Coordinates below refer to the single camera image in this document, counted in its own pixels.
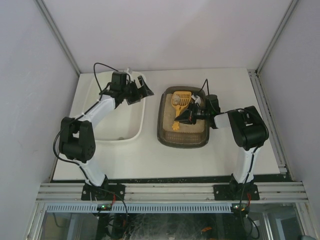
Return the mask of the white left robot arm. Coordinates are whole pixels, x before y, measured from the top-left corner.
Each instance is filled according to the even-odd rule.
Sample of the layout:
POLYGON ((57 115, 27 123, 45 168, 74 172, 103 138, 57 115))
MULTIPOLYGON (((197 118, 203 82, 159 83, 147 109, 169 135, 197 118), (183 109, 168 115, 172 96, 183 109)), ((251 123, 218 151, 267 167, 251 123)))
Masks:
POLYGON ((61 120, 60 131, 53 141, 54 154, 63 154, 66 157, 64 162, 78 166, 88 185, 102 187, 108 178, 94 158, 95 127, 123 102, 130 106, 153 95, 141 72, 107 72, 106 86, 100 89, 96 102, 79 116, 61 120))

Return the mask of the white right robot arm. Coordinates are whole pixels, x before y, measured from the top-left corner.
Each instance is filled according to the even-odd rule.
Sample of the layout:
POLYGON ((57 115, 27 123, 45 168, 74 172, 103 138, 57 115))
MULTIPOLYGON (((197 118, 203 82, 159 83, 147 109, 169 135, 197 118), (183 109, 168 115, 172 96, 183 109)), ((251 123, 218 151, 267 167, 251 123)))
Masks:
POLYGON ((200 106, 199 97, 192 95, 192 101, 176 114, 175 121, 194 125, 205 120, 212 129, 230 128, 233 139, 239 147, 235 170, 231 177, 237 184, 247 184, 254 179, 253 169, 260 148, 269 138, 269 130, 254 105, 221 112, 218 96, 207 95, 200 106))

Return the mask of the yellow litter scoop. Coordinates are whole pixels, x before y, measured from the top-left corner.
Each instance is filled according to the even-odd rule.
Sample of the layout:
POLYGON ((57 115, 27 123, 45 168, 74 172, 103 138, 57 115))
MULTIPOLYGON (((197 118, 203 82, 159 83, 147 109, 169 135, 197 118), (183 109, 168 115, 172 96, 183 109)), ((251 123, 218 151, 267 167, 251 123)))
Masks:
POLYGON ((190 104, 192 92, 191 91, 175 91, 172 94, 171 106, 175 110, 175 118, 178 117, 190 104), (180 105, 173 105, 173 98, 178 96, 180 98, 180 105))

